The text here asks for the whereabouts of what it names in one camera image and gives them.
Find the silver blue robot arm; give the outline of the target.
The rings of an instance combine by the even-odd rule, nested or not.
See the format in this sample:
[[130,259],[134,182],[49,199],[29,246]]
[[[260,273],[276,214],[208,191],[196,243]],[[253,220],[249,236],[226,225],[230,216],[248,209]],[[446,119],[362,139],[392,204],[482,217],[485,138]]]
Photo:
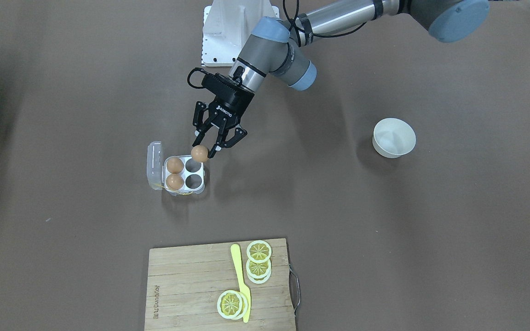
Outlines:
[[268,75],[298,91],[312,86],[317,68],[301,52],[303,46],[353,34],[370,21],[401,13],[410,15],[436,40],[451,43],[473,33],[489,11],[487,0],[338,0],[308,13],[296,11],[286,20],[262,17],[227,74],[202,68],[190,71],[202,73],[197,88],[214,95],[210,103],[196,103],[191,155],[204,163],[248,134],[241,117]]

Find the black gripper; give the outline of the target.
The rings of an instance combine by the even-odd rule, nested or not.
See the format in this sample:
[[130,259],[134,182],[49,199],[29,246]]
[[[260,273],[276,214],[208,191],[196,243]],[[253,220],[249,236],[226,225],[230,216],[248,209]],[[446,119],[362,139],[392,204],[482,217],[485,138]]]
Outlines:
[[212,126],[218,128],[214,145],[208,152],[212,159],[218,151],[231,148],[248,135],[240,125],[241,117],[252,102],[254,92],[221,74],[205,73],[202,88],[214,94],[210,103],[197,101],[194,108],[193,126],[196,138],[193,147],[200,145]]

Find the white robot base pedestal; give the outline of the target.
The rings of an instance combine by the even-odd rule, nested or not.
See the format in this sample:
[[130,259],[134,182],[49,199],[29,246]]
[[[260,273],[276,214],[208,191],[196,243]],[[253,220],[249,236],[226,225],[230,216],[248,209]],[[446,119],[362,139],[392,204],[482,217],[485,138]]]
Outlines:
[[280,17],[269,0],[214,0],[203,10],[204,67],[231,67],[261,17]]

